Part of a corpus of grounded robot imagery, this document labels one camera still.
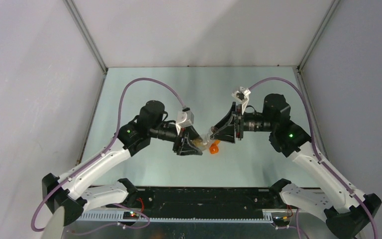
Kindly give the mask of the clear pill bottle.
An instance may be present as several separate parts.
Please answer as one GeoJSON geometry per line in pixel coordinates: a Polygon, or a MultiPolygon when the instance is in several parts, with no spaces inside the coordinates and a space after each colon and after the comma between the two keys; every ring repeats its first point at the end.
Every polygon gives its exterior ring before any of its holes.
{"type": "Polygon", "coordinates": [[[215,143],[215,140],[210,138],[211,135],[212,132],[201,134],[198,138],[193,139],[192,143],[201,151],[205,151],[215,143]]]}

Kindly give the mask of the orange pill organizer box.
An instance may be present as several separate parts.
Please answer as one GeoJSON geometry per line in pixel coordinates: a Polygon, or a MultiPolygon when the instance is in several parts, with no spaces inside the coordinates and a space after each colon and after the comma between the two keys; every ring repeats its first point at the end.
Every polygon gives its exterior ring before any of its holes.
{"type": "Polygon", "coordinates": [[[210,154],[217,154],[219,152],[218,145],[220,144],[220,140],[215,140],[211,146],[208,148],[210,154]]]}

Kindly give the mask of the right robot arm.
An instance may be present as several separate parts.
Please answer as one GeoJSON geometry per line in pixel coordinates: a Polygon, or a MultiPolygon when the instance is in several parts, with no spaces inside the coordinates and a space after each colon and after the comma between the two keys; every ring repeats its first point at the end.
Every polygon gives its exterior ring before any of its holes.
{"type": "Polygon", "coordinates": [[[211,139],[234,143],[246,131],[268,132],[274,150],[299,165],[322,190],[315,194],[281,179],[270,187],[269,200],[275,208],[290,205],[304,210],[339,239],[354,238],[376,215],[381,199],[355,187],[319,152],[311,136],[291,121],[283,95],[267,95],[261,112],[247,113],[242,105],[233,104],[214,126],[211,139]]]}

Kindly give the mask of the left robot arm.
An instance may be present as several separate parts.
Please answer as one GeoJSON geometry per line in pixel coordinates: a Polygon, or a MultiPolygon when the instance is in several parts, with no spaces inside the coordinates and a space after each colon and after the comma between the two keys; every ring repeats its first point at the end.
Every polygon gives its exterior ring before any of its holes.
{"type": "Polygon", "coordinates": [[[191,110],[184,108],[175,121],[164,120],[165,114],[162,102],[148,101],[133,120],[118,129],[117,135],[101,153],[60,176],[49,173],[42,178],[42,195],[47,208],[51,213],[59,208],[65,210],[63,226],[101,206],[120,203],[128,208],[134,206],[138,190],[128,179],[97,187],[92,187],[92,183],[149,146],[151,139],[172,142],[173,152],[179,156],[202,155],[202,149],[194,144],[200,136],[193,127],[191,110]]]}

